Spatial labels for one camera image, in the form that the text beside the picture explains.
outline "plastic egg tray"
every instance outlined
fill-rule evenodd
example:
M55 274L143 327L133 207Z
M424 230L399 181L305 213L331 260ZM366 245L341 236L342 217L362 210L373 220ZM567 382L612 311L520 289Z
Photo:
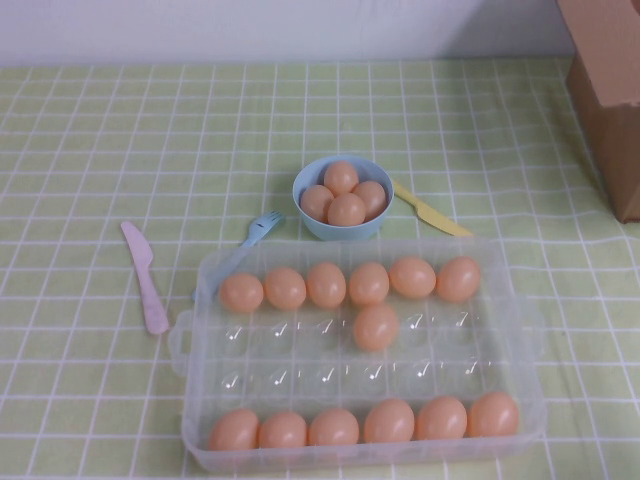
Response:
M321 310L309 299L293 312L265 300L251 315L232 314L212 296L207 278L231 256L220 250L205 258L198 273L193 312L183 312L169 336L176 372L187 375L182 437L186 448L210 472L265 472L379 463L467 460L515 454L536 440L546 410L533 364L540 350L540 319L513 293L500 250L479 238L411 241L300 242L255 246L236 271L264 279L275 267L303 276L320 261L336 263L348 278L367 261L387 269L404 255L419 255L436 272L458 255L474 258L482 270L476 295L449 304L434 293L414 301L390 292L400 331L384 352L366 353L352 339L358 311L348 299ZM182 353L191 331L191 349ZM223 414L253 409L264 421L294 410L310 423L331 407L350 410L362 428L367 412L385 398L406 400L417 415L439 395L454 395L468 408L484 393L509 393L520 409L515 436L426 440L347 447L207 450L211 428Z

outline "blue bowl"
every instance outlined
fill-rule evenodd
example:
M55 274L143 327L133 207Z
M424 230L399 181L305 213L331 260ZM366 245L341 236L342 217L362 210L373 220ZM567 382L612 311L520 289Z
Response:
M300 208L300 197L304 191L313 185L322 185L324 172L327 170L327 167L338 160L346 160L353 165L358 172L360 182L374 180L384 188L387 194L387 206L376 218L353 227L337 227L314 220ZM389 212L391 200L393 200L393 183L391 182L389 174L372 161L353 155L334 155L315 160L304 167L293 182L293 201L296 203L296 207L298 207L298 211L302 216L302 222L309 231L320 240L365 240L371 237L380 230L382 222Z

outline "knife handle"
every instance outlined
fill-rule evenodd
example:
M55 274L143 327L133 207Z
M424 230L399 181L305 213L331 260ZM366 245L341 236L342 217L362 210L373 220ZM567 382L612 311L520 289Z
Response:
M159 335L169 328L169 319L162 306L156 287L148 269L136 268L140 283L140 296L147 330L153 335Z
M413 193L411 193L409 190L404 188L395 180L392 180L392 183L393 183L393 190L397 196L399 196L409 205L412 205L414 207L418 206L418 203L420 203L420 200L418 199L418 197L416 197Z

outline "egg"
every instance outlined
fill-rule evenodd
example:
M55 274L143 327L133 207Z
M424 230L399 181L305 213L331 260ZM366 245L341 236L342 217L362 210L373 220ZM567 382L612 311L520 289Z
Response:
M443 300L462 303L473 296L480 285L480 267L471 257L456 257L438 272L436 292Z
M416 440L462 438L467 430L467 410L451 396L437 397L420 409L416 420Z
M258 446L258 416L248 408L233 410L216 422L209 435L209 450L251 450Z
M469 410L467 434L470 437L497 437L518 432L519 411L516 402L504 392L480 397Z
M436 286L436 272L420 257L396 260L389 269L389 280L400 295L413 300L426 298Z
M260 427L260 448L297 448L307 444L307 422L295 412L280 412Z
M311 267L307 273L307 293L320 308L336 308L347 294L347 281L342 270L330 262Z
M352 192L359 182L358 172L345 160L333 162L324 172L324 186L331 190L335 197Z
M314 220L327 223L329 205L333 199L333 193L327 187L313 185L307 188L300 197L300 208Z
M248 273L236 273L228 276L218 291L220 303L235 313L251 313L264 299L262 283Z
M349 296L359 306L382 302L389 293L389 275L377 262L358 266L349 277Z
M396 312L386 303L363 308L353 322L353 340L365 352L384 350L398 336Z
M343 193L329 205L327 221L336 227L353 227L364 222L366 207L362 199L353 193Z
M368 222L380 215L387 207L387 194L378 182L367 180L360 183L353 191L364 202L364 221Z
M309 427L309 445L355 445L359 438L358 420L344 408L325 410Z
M264 293L269 303L280 310L295 310L307 297L307 285L293 268L271 270L264 280Z
M408 442L413 437L415 418L407 402L397 398L383 400L373 407L364 421L366 443Z

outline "container handle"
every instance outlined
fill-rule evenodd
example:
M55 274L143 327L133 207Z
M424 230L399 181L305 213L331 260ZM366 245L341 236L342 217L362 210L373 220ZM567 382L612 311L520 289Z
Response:
M187 375L187 361L189 354L182 352L182 337L186 331L191 330L193 321L193 311L185 310L176 320L175 326L167 336L167 346L171 355L171 367L177 375L184 377Z
M535 359L544 355L546 321L538 306L523 295L516 295L516 305L520 315L525 320L522 326L530 340L529 348Z

